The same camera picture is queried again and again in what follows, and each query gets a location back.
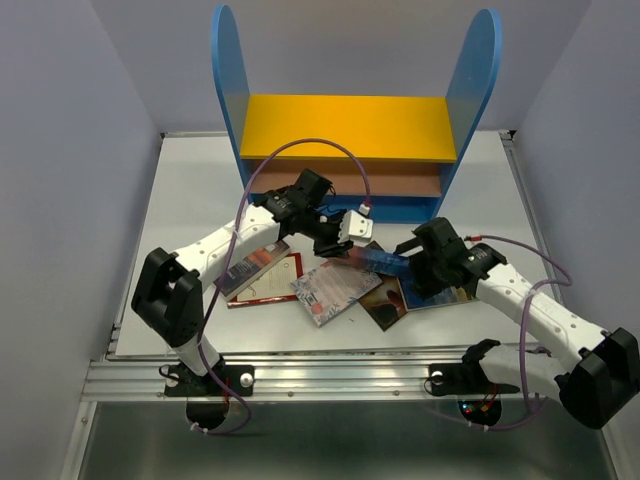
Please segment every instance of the gray wall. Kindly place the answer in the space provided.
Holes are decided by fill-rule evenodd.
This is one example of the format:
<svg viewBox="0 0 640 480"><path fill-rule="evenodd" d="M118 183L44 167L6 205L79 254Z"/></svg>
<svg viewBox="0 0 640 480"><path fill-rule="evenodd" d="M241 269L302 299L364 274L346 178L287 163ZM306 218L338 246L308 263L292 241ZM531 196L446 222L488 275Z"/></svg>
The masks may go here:
<svg viewBox="0 0 640 480"><path fill-rule="evenodd" d="M87 0L0 2L0 472L57 478L159 138Z"/></svg>
<svg viewBox="0 0 640 480"><path fill-rule="evenodd" d="M640 336L640 3L594 0L516 147L551 253L575 276L572 309ZM636 399L619 414L640 440ZM640 471L640 458L633 456Z"/></svg>
<svg viewBox="0 0 640 480"><path fill-rule="evenodd" d="M161 131L223 130L210 0L92 0ZM257 93L446 93L473 15L496 7L504 61L484 128L517 128L589 0L228 0Z"/></svg>

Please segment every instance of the red-bordered book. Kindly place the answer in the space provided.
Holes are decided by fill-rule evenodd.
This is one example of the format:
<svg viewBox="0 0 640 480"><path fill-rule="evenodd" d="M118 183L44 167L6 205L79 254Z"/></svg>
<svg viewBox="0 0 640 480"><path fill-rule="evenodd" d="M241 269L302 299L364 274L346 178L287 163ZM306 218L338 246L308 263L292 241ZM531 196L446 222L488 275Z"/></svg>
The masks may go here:
<svg viewBox="0 0 640 480"><path fill-rule="evenodd" d="M299 253L291 253L229 300L227 306L236 308L297 300L291 282L300 278L302 274L302 256Z"/></svg>

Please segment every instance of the tabletop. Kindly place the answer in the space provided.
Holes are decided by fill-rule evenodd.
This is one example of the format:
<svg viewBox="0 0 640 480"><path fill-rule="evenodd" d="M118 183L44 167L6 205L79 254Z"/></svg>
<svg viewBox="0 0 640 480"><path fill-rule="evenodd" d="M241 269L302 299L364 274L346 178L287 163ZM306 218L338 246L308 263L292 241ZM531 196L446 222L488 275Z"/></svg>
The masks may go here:
<svg viewBox="0 0 640 480"><path fill-rule="evenodd" d="M164 341L130 308L142 262L156 247L173 251L206 236L235 217L242 183L226 135L165 138L133 268L116 356L170 353ZM476 132L443 202L459 235L501 235L535 245L532 227L498 132ZM376 224L385 250L411 238L415 225ZM286 238L302 254L307 272L324 260L311 240ZM546 277L542 261L526 250L495 244L527 279ZM210 299L212 289L205 294ZM321 328L299 302L228 309L219 301L206 327L221 353L336 352L464 346L484 338L516 343L518 327L479 301L410 312L386 332L355 304Z"/></svg>

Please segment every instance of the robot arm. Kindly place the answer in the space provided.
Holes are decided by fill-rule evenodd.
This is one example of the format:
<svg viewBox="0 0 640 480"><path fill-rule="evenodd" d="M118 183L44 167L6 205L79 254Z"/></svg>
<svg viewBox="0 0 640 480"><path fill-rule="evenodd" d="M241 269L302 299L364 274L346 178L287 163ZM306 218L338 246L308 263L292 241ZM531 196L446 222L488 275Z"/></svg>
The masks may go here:
<svg viewBox="0 0 640 480"><path fill-rule="evenodd" d="M346 255L353 240L367 240L373 221L355 211L330 216L317 209L331 182L304 170L296 183L265 193L249 205L237 231L230 265L260 247L301 233L314 241L321 257ZM204 324L203 293L220 277L233 234L230 222L197 242L167 253L161 248L145 259L131 306L197 376L207 374L198 353L198 333ZM209 365L221 361L206 336L201 345Z"/></svg>
<svg viewBox="0 0 640 480"><path fill-rule="evenodd" d="M416 293L429 297L448 287L464 288L520 324L531 284L486 244L467 248L451 224L436 218L413 232L395 253L409 257ZM533 392L560 401L590 428L601 428L640 391L640 356L633 335L613 333L573 314L543 293L529 310L528 331L553 357L526 354ZM435 396L481 394L491 384L521 388L518 352L494 340L470 347L458 364L434 364Z"/></svg>

